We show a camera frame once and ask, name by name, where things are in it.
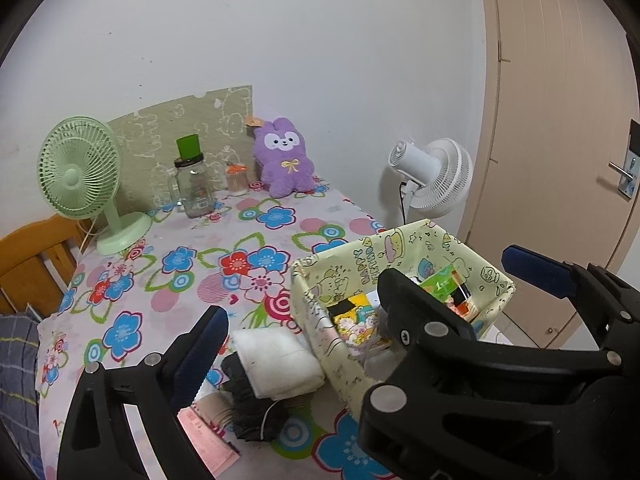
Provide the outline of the white floor fan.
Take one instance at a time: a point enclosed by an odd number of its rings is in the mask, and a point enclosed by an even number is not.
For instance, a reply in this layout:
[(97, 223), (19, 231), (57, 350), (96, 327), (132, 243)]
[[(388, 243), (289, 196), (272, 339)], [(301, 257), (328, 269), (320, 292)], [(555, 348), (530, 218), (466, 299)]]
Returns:
[(474, 171), (468, 151), (449, 138), (424, 148), (399, 141), (388, 156), (388, 166), (404, 177), (399, 187), (404, 222), (411, 209), (430, 219), (449, 214), (468, 195)]

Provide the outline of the beige door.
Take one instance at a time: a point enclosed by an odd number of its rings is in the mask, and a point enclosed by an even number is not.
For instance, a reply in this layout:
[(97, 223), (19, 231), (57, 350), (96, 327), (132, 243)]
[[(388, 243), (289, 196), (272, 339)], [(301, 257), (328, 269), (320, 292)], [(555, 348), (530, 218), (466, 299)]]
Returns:
[(485, 111), (461, 232), (492, 263), (520, 245), (617, 271), (639, 197), (618, 185), (639, 118), (625, 29), (604, 0), (484, 0)]

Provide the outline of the cotton swab jar orange lid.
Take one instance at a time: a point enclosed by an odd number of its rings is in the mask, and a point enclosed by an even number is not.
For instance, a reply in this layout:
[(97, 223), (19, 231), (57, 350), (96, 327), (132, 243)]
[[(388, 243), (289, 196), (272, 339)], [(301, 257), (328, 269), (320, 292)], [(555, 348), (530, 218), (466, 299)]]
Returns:
[(227, 188), (231, 195), (242, 196), (248, 192), (247, 166), (228, 162), (226, 168)]

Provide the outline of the green patterned wall board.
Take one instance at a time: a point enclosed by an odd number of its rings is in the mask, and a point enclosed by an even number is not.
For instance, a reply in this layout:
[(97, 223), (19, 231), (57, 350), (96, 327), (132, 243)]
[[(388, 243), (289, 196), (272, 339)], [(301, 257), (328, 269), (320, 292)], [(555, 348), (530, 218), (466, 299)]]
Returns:
[(200, 140), (216, 191), (227, 186), (230, 164), (247, 166), (248, 178), (255, 180), (254, 138), (245, 125), (252, 115), (253, 88), (239, 86), (183, 96), (111, 120), (122, 156), (118, 211), (150, 211), (171, 202), (169, 177), (176, 171), (177, 140), (190, 134)]

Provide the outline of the green desk fan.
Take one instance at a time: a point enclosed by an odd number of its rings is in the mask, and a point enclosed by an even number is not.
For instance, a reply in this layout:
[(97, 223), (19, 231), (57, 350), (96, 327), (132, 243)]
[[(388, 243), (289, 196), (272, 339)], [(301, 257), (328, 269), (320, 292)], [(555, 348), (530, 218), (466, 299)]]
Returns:
[(37, 160), (40, 192), (60, 216), (77, 221), (100, 214), (105, 218), (106, 229), (96, 239), (96, 249), (104, 256), (134, 246), (152, 224), (144, 212), (118, 213), (120, 170), (122, 158), (111, 127), (88, 116), (59, 122), (44, 139)]

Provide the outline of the wooden bed headboard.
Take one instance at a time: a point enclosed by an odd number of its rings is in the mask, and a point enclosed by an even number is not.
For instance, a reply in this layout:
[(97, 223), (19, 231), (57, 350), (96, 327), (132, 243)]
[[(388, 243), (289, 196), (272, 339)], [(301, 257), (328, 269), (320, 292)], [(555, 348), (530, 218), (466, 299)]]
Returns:
[(22, 226), (1, 240), (1, 314), (32, 307), (48, 316), (58, 310), (63, 289), (77, 266), (72, 246), (80, 247), (91, 222), (60, 216)]

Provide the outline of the pink paper packet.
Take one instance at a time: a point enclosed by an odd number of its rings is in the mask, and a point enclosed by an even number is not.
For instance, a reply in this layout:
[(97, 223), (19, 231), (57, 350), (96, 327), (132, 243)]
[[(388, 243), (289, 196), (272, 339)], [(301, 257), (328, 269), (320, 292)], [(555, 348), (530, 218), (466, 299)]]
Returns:
[(218, 437), (192, 408), (178, 413), (178, 421), (209, 472), (218, 477), (235, 464), (240, 456), (226, 441)]

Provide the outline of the green tissue pack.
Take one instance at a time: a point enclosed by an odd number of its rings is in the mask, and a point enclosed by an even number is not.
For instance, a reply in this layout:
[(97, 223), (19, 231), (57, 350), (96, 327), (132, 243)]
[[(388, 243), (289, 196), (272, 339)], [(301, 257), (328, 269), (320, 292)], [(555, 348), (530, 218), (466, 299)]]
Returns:
[(453, 264), (445, 266), (424, 280), (420, 287), (443, 304), (462, 304), (471, 294), (464, 276)]

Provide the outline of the green cup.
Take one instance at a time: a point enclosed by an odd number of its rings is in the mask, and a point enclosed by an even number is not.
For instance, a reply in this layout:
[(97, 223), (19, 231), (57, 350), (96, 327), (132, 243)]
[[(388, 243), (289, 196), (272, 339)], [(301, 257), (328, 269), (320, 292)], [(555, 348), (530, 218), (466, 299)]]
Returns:
[(176, 140), (176, 144), (182, 160), (194, 159), (202, 154), (200, 138), (196, 133), (182, 136)]

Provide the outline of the grey plaid pillow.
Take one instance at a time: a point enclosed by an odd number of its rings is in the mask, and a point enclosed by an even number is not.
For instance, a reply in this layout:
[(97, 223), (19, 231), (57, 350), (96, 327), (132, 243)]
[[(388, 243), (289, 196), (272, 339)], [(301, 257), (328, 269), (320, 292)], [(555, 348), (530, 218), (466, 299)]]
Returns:
[(18, 452), (42, 477), (36, 368), (37, 323), (27, 314), (1, 317), (1, 422)]

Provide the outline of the purple plush bunny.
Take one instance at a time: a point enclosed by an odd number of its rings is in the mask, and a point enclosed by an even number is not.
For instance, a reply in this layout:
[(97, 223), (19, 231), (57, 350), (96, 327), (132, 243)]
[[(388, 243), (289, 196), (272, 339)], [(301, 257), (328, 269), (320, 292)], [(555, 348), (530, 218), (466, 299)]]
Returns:
[(285, 117), (273, 122), (257, 119), (254, 159), (260, 180), (273, 198), (314, 190), (314, 163), (306, 153), (304, 137)]

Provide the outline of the white folded towel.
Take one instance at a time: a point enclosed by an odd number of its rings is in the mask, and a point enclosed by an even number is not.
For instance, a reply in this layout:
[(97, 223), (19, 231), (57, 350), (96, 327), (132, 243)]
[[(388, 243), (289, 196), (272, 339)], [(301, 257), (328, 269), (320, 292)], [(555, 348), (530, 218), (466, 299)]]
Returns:
[(288, 328), (235, 330), (231, 341), (257, 399), (291, 399), (324, 384), (319, 361)]

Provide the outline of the white and beige cloth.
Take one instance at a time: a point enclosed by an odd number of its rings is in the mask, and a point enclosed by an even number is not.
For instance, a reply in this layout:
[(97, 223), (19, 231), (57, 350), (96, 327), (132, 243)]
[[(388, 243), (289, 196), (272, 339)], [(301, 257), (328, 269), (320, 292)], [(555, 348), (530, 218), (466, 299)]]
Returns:
[(232, 407), (219, 391), (206, 394), (193, 402), (192, 408), (208, 426), (224, 429), (232, 423)]

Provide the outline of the floral tablecloth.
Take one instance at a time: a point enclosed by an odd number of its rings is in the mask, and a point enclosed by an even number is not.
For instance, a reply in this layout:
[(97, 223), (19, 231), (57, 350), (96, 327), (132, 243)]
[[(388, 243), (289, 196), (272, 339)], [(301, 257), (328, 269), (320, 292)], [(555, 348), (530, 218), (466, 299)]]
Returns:
[[(383, 226), (328, 182), (274, 200), (252, 184), (244, 196), (219, 192), (208, 217), (178, 206), (150, 212), (152, 228), (111, 257), (85, 252), (60, 310), (38, 326), (36, 388), (46, 479), (58, 476), (58, 449), (70, 400), (85, 365), (138, 364), (188, 332), (211, 304), (230, 332), (285, 327), (306, 344), (290, 315), (290, 267), (305, 256), (376, 234)], [(216, 428), (239, 456), (218, 479), (393, 479), (357, 444), (356, 420), (326, 382), (288, 405), (272, 442), (244, 442)]]

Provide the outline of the yellow cartoon fabric bin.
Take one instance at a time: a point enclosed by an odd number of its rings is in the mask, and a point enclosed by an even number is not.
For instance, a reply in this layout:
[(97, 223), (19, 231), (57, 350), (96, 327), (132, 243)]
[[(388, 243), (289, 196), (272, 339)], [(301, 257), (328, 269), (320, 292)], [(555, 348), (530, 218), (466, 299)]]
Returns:
[(510, 278), (431, 220), (406, 224), (296, 260), (291, 313), (331, 386), (358, 417), (392, 353), (384, 335), (381, 275), (395, 269), (483, 336), (515, 292)]

